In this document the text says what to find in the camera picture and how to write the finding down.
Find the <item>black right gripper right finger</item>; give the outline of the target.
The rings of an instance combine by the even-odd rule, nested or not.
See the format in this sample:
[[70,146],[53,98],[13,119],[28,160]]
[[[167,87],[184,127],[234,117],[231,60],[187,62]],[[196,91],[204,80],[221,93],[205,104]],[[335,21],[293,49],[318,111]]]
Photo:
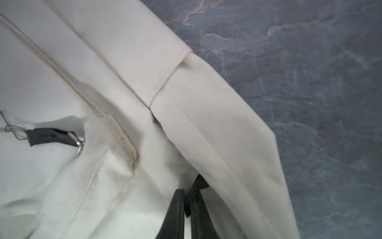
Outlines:
[[200,191],[191,200],[192,239],[219,239]]

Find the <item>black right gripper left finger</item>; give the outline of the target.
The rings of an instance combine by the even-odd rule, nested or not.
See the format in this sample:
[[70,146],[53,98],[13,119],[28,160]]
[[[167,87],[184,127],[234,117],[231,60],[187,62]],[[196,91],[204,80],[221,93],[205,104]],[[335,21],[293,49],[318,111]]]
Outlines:
[[177,189],[172,197],[161,229],[156,239],[183,239],[185,224],[184,209],[185,193],[183,189]]

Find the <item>cream canvas backpack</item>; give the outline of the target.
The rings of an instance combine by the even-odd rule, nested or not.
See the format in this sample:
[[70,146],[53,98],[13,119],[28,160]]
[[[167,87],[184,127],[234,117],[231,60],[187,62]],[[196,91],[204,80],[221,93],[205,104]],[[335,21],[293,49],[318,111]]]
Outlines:
[[141,1],[1,1],[1,238],[300,237],[274,133]]

